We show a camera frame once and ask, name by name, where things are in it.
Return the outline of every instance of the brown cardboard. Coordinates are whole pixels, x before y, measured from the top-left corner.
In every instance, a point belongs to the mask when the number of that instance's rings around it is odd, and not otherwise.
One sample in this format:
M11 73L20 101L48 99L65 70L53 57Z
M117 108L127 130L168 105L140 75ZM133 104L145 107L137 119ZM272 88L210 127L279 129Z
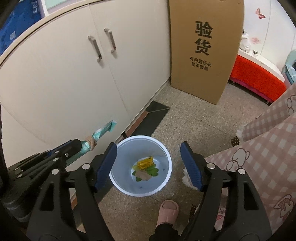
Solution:
M169 0L169 5L172 86L217 104L237 56L244 2Z

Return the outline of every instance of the checkered fabric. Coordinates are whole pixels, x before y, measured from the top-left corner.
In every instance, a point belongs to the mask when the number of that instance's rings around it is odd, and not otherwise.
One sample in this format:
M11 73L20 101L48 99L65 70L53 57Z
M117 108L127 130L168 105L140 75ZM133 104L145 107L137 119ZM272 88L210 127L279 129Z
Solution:
M296 83L285 91L266 112L237 131L240 143L251 140L296 113Z
M275 232L296 203L296 84L247 124L242 133L246 142L211 155L206 161L224 170L246 170ZM216 228L221 228L223 217L220 212Z

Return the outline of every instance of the silver screw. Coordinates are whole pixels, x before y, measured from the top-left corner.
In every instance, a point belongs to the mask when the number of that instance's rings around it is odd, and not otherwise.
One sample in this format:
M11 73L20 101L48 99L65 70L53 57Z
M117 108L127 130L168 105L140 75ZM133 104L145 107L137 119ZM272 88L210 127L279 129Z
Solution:
M239 174L242 174L242 175L246 173L246 171L243 168L238 169L238 172Z
M90 164L88 164L88 163L85 163L85 164L83 164L82 165L82 169L84 169L84 170L87 170L87 169L89 169L91 166L90 166Z
M208 163L207 164L207 167L209 168L209 169L214 169L216 166L215 166L215 164L214 163Z
M59 169L53 169L53 170L52 170L52 174L53 174L53 175L56 175L56 174L58 174L58 173L59 173Z

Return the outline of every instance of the blue bag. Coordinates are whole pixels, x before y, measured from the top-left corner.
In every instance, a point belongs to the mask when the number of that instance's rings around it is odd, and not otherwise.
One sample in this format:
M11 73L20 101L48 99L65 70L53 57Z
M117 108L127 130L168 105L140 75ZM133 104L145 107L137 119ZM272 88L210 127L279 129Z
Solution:
M41 19L37 0L22 0L0 30L0 55L26 29Z

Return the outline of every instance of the metal handle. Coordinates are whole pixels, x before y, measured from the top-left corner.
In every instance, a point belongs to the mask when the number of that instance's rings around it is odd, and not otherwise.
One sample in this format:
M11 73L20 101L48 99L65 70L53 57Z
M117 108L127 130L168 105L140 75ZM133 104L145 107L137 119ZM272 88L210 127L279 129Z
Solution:
M104 29L105 32L108 32L109 35L110 35L110 39L111 39L111 43L112 43L112 50L111 50L111 53L113 53L115 50L116 50L116 46L115 46L115 42L114 42L114 38L113 38L113 34L112 34L112 31L108 28Z
M92 43L93 43L93 45L94 45L94 48L96 49L96 52L97 52L98 57L99 57L99 58L97 59L97 62L100 62L101 59L102 59L102 55L101 55L101 52L100 52L100 49L99 49L99 47L98 47L98 44L97 44L97 42L96 42L95 37L89 35L87 38L88 38L90 41L92 41Z

